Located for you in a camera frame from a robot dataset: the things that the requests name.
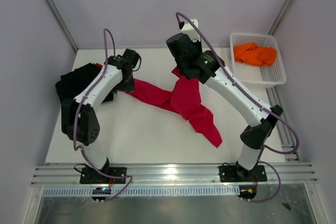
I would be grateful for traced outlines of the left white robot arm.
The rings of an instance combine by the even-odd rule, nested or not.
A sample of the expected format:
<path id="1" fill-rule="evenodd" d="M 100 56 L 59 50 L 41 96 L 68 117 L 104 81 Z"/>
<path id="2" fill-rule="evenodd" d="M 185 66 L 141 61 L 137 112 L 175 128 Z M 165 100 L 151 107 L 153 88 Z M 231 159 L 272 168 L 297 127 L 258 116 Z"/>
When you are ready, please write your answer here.
<path id="1" fill-rule="evenodd" d="M 92 178 L 99 183 L 112 175 L 109 160 L 98 142 L 97 108 L 111 92 L 134 91 L 133 69 L 141 60 L 131 49 L 126 49 L 123 55 L 106 56 L 104 66 L 90 84 L 73 99 L 61 103 L 61 131 L 72 140 L 74 150 L 81 152 L 92 169 Z"/>

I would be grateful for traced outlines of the magenta t shirt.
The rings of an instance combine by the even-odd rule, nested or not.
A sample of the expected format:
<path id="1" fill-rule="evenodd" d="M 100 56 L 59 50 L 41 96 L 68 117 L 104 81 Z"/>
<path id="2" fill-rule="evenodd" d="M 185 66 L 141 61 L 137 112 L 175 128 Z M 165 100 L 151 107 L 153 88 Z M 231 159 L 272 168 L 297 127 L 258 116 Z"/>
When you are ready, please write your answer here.
<path id="1" fill-rule="evenodd" d="M 218 148 L 223 140 L 214 124 L 212 112 L 202 105 L 199 81 L 187 79 L 177 68 L 172 70 L 172 74 L 178 77 L 178 80 L 171 91 L 134 79 L 135 90 L 128 95 L 148 105 L 179 114 L 189 122 L 196 133 L 203 135 Z"/>

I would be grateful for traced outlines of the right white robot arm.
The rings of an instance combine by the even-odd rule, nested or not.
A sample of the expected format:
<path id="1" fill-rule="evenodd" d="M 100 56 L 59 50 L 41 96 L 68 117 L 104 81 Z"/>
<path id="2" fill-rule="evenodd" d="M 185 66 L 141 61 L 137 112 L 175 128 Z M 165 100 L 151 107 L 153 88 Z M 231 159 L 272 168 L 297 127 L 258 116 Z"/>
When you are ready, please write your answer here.
<path id="1" fill-rule="evenodd" d="M 242 181 L 253 180 L 262 147 L 275 128 L 283 109 L 258 100 L 234 77 L 214 51 L 202 51 L 187 34 L 178 33 L 170 37 L 166 45 L 183 76 L 197 79 L 216 91 L 247 122 L 247 127 L 240 135 L 243 148 L 235 164 L 235 174 Z"/>

